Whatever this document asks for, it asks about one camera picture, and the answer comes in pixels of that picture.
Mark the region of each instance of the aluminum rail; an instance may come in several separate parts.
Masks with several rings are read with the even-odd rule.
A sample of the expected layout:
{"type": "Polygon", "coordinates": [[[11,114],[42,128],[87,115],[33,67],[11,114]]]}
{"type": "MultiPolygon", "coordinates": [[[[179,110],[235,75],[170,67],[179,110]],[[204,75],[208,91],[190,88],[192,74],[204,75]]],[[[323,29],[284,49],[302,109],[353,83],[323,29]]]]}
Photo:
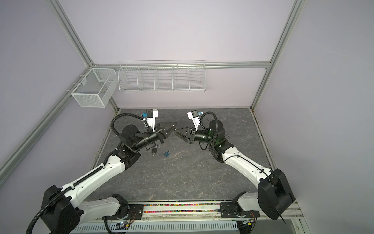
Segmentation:
{"type": "Polygon", "coordinates": [[[261,84],[257,90],[256,96],[253,99],[251,108],[254,110],[256,108],[256,105],[258,104],[258,101],[260,100],[260,97],[265,89],[265,86],[269,80],[269,77],[272,74],[272,71],[274,70],[274,67],[276,66],[276,63],[278,62],[280,55],[283,51],[283,48],[286,45],[286,42],[291,35],[292,29],[294,28],[297,18],[299,17],[306,0],[296,0],[294,2],[294,5],[292,6],[292,10],[288,16],[285,28],[283,29],[282,35],[280,36],[280,39],[278,41],[278,44],[275,48],[275,51],[273,53],[273,56],[270,60],[270,67],[265,72],[264,78],[261,81],[261,84]]]}
{"type": "MultiPolygon", "coordinates": [[[[100,64],[96,68],[119,69],[126,64],[100,64]]],[[[171,66],[205,66],[206,69],[227,69],[227,68],[269,68],[270,62],[209,62],[209,63],[128,63],[128,67],[171,67],[171,66]]]]}
{"type": "Polygon", "coordinates": [[[26,155],[31,151],[34,145],[39,141],[42,135],[47,131],[49,126],[63,111],[66,105],[71,100],[71,92],[78,85],[78,83],[85,77],[90,69],[87,68],[76,79],[71,87],[66,91],[62,97],[55,103],[49,112],[39,121],[39,123],[23,138],[22,142],[17,148],[8,156],[6,160],[0,165],[0,187],[11,176],[13,171],[18,167],[26,155]]]}
{"type": "MultiPolygon", "coordinates": [[[[74,27],[63,10],[60,2],[58,0],[45,0],[45,2],[86,66],[96,67],[96,64],[92,61],[86,48],[79,39],[78,34],[75,32],[74,27]]],[[[112,97],[110,98],[109,103],[114,112],[118,112],[119,108],[112,97]]]]}

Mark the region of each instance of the metal bracket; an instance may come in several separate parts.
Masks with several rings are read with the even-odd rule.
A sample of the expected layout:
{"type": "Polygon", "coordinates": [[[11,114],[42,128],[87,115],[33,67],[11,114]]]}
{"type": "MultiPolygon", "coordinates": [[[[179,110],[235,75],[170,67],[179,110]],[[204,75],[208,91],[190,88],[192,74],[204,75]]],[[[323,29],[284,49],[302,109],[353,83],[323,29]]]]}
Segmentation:
{"type": "MultiPolygon", "coordinates": [[[[129,216],[126,219],[133,220],[134,216],[135,216],[135,219],[141,219],[143,215],[144,204],[129,204],[129,207],[130,207],[128,211],[129,216]]],[[[107,220],[118,220],[118,218],[119,217],[116,217],[115,215],[113,215],[113,216],[107,217],[107,220]]]]}
{"type": "Polygon", "coordinates": [[[292,225],[294,226],[296,234],[310,234],[305,219],[292,219],[292,225]]]}
{"type": "MultiPolygon", "coordinates": [[[[237,212],[237,208],[235,207],[235,204],[232,202],[221,202],[220,203],[220,210],[221,212],[221,217],[222,218],[238,218],[234,213],[237,212]]],[[[241,218],[259,218],[260,217],[260,212],[256,210],[250,210],[248,213],[241,217],[241,218]]]]}

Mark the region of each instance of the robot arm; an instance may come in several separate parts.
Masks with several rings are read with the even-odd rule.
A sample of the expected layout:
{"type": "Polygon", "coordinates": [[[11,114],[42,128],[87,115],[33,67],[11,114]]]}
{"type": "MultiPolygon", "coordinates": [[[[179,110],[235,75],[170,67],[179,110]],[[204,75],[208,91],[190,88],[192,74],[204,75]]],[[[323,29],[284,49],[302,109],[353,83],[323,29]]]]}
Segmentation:
{"type": "Polygon", "coordinates": [[[150,118],[140,117],[129,113],[118,115],[112,120],[111,129],[119,137],[120,144],[107,155],[104,162],[82,177],[68,183],[61,188],[55,185],[48,188],[43,197],[42,208],[30,223],[26,234],[31,234],[32,229],[41,218],[53,234],[68,234],[77,225],[89,220],[104,216],[115,215],[119,219],[126,218],[129,213],[128,202],[120,195],[114,194],[104,200],[84,202],[88,195],[113,176],[127,170],[141,156],[139,150],[157,140],[170,136],[177,123],[155,124],[154,118],[158,111],[149,113],[157,114],[150,118]],[[114,128],[114,122],[121,116],[132,116],[144,121],[148,132],[141,133],[135,125],[127,125],[119,133],[114,128]]]}
{"type": "Polygon", "coordinates": [[[226,163],[238,170],[258,189],[256,194],[243,192],[234,198],[233,203],[236,208],[232,212],[236,216],[243,216],[250,210],[262,210],[271,219],[276,220],[281,217],[281,214],[295,201],[284,173],[279,169],[272,171],[242,154],[225,138],[226,131],[223,124],[214,113],[206,112],[201,115],[201,120],[198,120],[196,116],[194,120],[201,123],[203,129],[198,130],[194,121],[195,129],[190,127],[175,129],[174,134],[190,144],[207,143],[206,148],[209,148],[218,162],[226,163]],[[210,121],[208,128],[202,123],[206,114],[212,114],[215,118],[210,121]]]}

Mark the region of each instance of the wire basket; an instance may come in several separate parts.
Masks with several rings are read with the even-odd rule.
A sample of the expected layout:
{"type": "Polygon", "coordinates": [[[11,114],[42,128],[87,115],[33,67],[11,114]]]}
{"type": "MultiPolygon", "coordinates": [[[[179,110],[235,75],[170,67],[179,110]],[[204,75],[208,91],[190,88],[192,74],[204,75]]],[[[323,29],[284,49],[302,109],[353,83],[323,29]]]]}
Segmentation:
{"type": "Polygon", "coordinates": [[[92,68],[71,94],[81,107],[106,107],[117,85],[114,69],[92,68]]]}
{"type": "Polygon", "coordinates": [[[126,64],[118,71],[119,89],[142,91],[205,91],[205,65],[142,65],[126,64]]]}

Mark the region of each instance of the lavender wall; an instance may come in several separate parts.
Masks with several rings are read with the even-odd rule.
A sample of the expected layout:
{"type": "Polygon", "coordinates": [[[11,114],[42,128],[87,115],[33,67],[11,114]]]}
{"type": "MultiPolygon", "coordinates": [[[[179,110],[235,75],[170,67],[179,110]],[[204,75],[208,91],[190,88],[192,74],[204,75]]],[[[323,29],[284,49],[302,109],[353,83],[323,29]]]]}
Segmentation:
{"type": "MultiPolygon", "coordinates": [[[[85,69],[43,0],[0,3],[0,163],[85,69]]],[[[0,189],[0,229],[25,233],[45,189],[85,174],[113,117],[74,99],[0,189]]],[[[33,233],[50,233],[38,221],[33,233]]]]}
{"type": "Polygon", "coordinates": [[[255,109],[314,234],[374,232],[373,12],[307,1],[255,109]]]}

